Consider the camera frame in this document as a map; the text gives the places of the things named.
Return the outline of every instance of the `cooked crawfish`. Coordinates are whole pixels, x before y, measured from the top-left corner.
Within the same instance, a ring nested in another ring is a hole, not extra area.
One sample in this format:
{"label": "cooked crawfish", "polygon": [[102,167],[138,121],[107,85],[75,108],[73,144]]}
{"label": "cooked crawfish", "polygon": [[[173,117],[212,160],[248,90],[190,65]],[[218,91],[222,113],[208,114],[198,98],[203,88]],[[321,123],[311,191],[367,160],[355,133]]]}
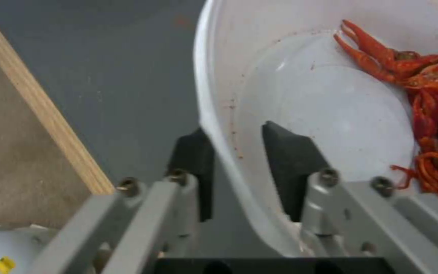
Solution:
{"label": "cooked crawfish", "polygon": [[347,20],[342,21],[341,30],[358,45],[354,49],[335,34],[344,52],[374,78],[405,88],[412,102],[413,132],[420,153],[414,169],[391,166],[407,174],[398,188],[407,188],[416,178],[422,191],[438,194],[438,54],[422,56],[387,48]]}

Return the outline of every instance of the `beige carpet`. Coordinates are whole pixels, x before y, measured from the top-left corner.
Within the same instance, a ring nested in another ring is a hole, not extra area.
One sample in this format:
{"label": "beige carpet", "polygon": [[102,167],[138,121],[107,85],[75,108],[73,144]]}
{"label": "beige carpet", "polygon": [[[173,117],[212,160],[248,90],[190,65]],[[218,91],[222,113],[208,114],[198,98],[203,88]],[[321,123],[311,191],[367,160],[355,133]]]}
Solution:
{"label": "beige carpet", "polygon": [[89,194],[0,69],[0,224],[62,227]]}

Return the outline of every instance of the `wooden plank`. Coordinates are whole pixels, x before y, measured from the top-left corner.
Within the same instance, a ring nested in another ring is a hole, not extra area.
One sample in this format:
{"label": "wooden plank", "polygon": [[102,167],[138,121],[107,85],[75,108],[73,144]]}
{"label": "wooden plank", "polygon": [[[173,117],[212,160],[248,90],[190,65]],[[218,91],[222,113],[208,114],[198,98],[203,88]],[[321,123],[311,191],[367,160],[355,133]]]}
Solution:
{"label": "wooden plank", "polygon": [[0,32],[0,67],[93,194],[114,187],[65,118]]}

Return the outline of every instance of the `screw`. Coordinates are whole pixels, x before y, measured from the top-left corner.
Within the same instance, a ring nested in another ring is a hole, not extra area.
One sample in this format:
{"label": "screw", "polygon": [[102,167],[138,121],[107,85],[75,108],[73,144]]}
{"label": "screw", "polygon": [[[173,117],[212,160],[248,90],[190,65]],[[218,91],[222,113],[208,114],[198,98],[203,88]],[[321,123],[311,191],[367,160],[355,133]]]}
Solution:
{"label": "screw", "polygon": [[371,187],[381,196],[388,198],[393,195],[393,183],[385,177],[374,177],[371,179]]}
{"label": "screw", "polygon": [[327,187],[333,187],[339,182],[339,173],[333,168],[324,168],[319,173],[320,182]]}
{"label": "screw", "polygon": [[133,177],[124,178],[116,187],[116,189],[124,194],[126,197],[133,197],[140,193],[138,180]]}
{"label": "screw", "polygon": [[172,172],[168,174],[170,181],[176,182],[181,186],[185,186],[187,184],[187,172],[182,169],[174,169]]}

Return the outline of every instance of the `white container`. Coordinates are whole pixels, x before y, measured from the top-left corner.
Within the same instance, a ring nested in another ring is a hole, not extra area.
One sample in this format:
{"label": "white container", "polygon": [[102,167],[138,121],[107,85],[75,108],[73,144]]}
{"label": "white container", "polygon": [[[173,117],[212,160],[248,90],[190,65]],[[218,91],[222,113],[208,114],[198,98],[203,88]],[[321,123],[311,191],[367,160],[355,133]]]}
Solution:
{"label": "white container", "polygon": [[438,53],[438,0],[209,0],[198,23],[200,124],[254,230],[285,256],[303,253],[270,175],[265,121],[310,136],[346,181],[398,182],[389,165],[410,166],[416,149],[403,93],[333,40],[341,19],[389,47]]}

